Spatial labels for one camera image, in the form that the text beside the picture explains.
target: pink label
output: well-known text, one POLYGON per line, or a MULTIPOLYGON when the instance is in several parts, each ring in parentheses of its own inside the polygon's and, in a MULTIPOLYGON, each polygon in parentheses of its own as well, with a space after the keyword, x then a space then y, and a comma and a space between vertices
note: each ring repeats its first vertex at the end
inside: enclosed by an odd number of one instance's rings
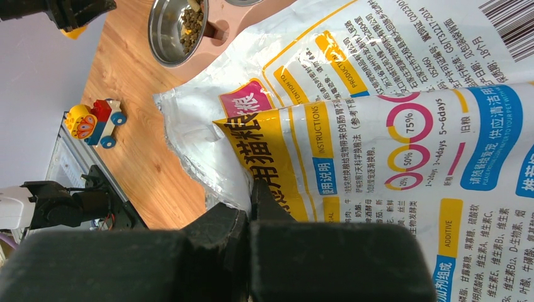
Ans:
POLYGON ((221 94, 219 99, 227 117, 273 109, 265 89, 257 79, 251 80, 235 92, 221 94))

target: toy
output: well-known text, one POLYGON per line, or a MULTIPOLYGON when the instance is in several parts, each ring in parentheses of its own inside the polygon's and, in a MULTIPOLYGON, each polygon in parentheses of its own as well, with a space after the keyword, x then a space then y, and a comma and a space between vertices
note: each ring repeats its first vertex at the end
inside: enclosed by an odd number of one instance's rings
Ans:
POLYGON ((97 99, 93 108, 76 105, 67 113, 65 125, 72 137, 84 140, 90 146, 98 145, 105 149, 113 148, 116 141, 111 134, 115 126, 126 123, 126 116, 120 110, 120 101, 97 99))

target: gray wall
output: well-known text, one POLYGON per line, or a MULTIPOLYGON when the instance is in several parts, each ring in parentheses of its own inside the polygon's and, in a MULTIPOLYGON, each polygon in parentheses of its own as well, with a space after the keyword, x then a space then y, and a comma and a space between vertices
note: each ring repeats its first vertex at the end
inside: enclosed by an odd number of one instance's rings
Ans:
POLYGON ((0 22, 0 188, 45 179, 61 117, 81 100, 104 20, 78 40, 43 13, 0 22))

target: blue toy wheel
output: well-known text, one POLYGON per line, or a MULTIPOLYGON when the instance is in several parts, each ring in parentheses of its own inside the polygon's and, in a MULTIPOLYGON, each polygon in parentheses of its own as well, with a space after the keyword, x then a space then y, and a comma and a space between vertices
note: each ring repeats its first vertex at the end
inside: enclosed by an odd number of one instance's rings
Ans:
POLYGON ((103 137, 100 140, 100 144, 102 144, 102 147, 104 147, 104 149, 109 149, 115 146, 116 141, 113 137, 103 137))
POLYGON ((126 123, 126 116, 122 112, 116 112, 111 116, 111 121, 114 125, 119 126, 126 123))

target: plastic bag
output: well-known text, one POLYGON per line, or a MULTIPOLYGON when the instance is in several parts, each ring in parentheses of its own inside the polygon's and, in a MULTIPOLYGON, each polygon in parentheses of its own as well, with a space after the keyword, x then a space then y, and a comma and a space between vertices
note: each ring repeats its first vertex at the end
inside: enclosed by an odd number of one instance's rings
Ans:
POLYGON ((533 84, 337 99, 216 122, 299 221, 394 223, 438 301, 530 301, 533 84))
POLYGON ((155 96, 169 145, 216 198, 248 210, 247 175, 213 120, 318 99, 531 81, 533 36, 521 27, 529 3, 298 0, 155 96))

